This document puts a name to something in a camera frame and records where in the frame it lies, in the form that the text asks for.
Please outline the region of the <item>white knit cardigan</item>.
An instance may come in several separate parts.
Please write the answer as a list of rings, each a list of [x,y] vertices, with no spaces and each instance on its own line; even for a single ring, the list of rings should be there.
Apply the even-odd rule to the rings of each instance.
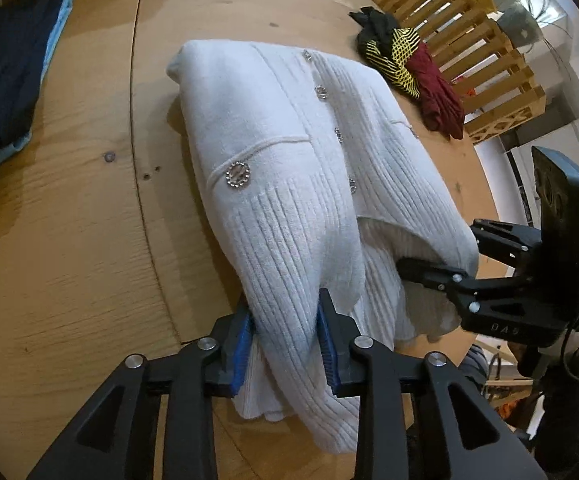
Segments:
[[[404,258],[475,274],[475,237],[385,80],[298,47],[190,40],[168,66],[180,88],[198,190],[256,324],[245,418],[296,414],[348,453],[359,402],[326,384],[319,292],[388,348],[455,330],[440,292],[404,282]]]

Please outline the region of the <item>dark red garment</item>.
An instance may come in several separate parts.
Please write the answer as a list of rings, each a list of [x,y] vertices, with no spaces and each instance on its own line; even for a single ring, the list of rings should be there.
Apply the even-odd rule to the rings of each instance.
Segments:
[[[465,112],[462,101],[435,64],[427,44],[421,42],[405,67],[419,88],[419,107],[428,130],[462,140]]]

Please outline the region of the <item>wooden slatted fence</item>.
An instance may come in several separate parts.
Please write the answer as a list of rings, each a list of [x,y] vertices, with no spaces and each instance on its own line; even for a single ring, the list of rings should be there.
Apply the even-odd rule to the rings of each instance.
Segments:
[[[524,55],[471,0],[372,0],[417,30],[462,99],[464,132],[477,144],[541,116],[547,94]]]

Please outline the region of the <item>black yellow patterned garment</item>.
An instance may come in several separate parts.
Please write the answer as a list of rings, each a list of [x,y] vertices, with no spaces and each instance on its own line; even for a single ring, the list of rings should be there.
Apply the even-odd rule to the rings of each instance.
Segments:
[[[360,11],[350,12],[349,16],[361,27],[357,36],[361,58],[388,84],[417,100],[419,88],[407,69],[408,60],[421,43],[416,30],[401,27],[393,14],[383,13],[373,6],[363,6]]]

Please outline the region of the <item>folded navy blue garment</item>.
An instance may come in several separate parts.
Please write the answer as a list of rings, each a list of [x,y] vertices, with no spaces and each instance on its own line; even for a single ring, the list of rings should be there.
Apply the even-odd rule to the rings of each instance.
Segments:
[[[21,0],[0,6],[0,165],[31,141],[44,77],[73,0]]]

